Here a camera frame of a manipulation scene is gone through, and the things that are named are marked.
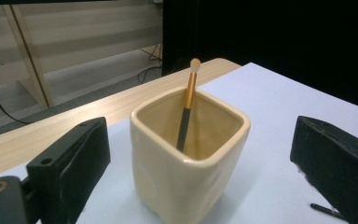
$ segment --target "black wall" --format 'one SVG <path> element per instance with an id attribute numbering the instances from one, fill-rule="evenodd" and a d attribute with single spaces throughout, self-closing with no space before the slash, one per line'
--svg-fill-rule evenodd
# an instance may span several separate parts
<path id="1" fill-rule="evenodd" d="M 257 63 L 358 105 L 358 1 L 164 1 L 163 74 Z"/>

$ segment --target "brush handle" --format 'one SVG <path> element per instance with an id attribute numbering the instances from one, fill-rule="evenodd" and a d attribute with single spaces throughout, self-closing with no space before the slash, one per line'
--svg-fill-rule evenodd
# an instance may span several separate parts
<path id="1" fill-rule="evenodd" d="M 339 212 L 335 212 L 335 211 L 330 210 L 330 209 L 328 209 L 328 208 L 322 207 L 322 206 L 320 206 L 319 204 L 312 203 L 312 204 L 310 204 L 310 207 L 313 208 L 313 209 L 315 209 L 315 210 L 317 210 L 317 211 L 319 211 L 319 212 L 323 212 L 323 213 L 325 213 L 325 214 L 327 214 L 327 215 L 330 215 L 330 216 L 332 216 L 332 217 L 337 217 L 337 218 L 342 219 L 342 220 L 345 220 L 345 221 L 347 220 L 347 219 L 345 219 L 345 217 L 342 216 Z"/>
<path id="2" fill-rule="evenodd" d="M 180 129 L 179 129 L 179 135 L 178 135 L 178 142 L 176 145 L 176 148 L 181 152 L 183 152 L 183 149 L 185 147 L 188 121 L 190 120 L 190 112 L 191 112 L 190 108 L 183 109 L 182 120 L 180 123 Z"/>

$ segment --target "brush bristles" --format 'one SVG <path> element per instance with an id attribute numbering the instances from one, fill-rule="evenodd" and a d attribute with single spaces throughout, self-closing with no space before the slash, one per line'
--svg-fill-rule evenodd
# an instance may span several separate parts
<path id="1" fill-rule="evenodd" d="M 190 62 L 190 70 L 191 70 L 192 73 L 197 73 L 199 71 L 199 69 L 200 69 L 200 66 L 201 66 L 200 60 L 198 60 L 196 58 L 191 60 L 191 62 Z"/>

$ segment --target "ceramic cup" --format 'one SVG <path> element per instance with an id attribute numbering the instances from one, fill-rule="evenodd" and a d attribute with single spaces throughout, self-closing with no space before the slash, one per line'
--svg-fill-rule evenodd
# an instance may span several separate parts
<path id="1" fill-rule="evenodd" d="M 176 142 L 185 92 L 164 92 L 131 114 L 135 188 L 166 224 L 196 224 L 205 217 L 223 193 L 250 130 L 245 114 L 196 90 L 180 152 Z"/>

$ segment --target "table surface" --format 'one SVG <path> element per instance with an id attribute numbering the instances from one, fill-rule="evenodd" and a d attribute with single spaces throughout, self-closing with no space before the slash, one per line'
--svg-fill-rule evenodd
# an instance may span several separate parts
<path id="1" fill-rule="evenodd" d="M 197 86 L 220 77 L 240 66 L 224 59 L 203 63 Z M 128 118 L 140 103 L 161 92 L 186 86 L 189 69 L 105 97 L 48 119 L 0 135 L 0 173 L 30 161 L 54 141 L 84 120 L 106 117 L 107 125 Z"/>
<path id="2" fill-rule="evenodd" d="M 222 60 L 215 62 L 229 64 Z M 202 65 L 200 72 L 205 72 L 202 70 L 205 67 Z M 184 72 L 185 84 L 187 73 Z M 253 63 L 238 67 L 199 88 L 237 107 L 251 120 L 251 131 L 232 177 L 202 224 L 345 223 L 310 208 L 310 203 L 330 205 L 290 162 L 290 151 L 298 116 L 324 120 L 358 137 L 357 105 Z M 116 119 L 120 122 L 108 121 L 112 162 L 90 195 L 78 224 L 112 221 L 135 224 L 140 220 L 162 223 L 134 190 L 127 116 Z M 44 127 L 43 130 L 49 130 L 50 126 Z M 34 145 L 35 140 L 28 141 L 29 145 Z M 24 164 L 1 175 L 24 178 Z"/>

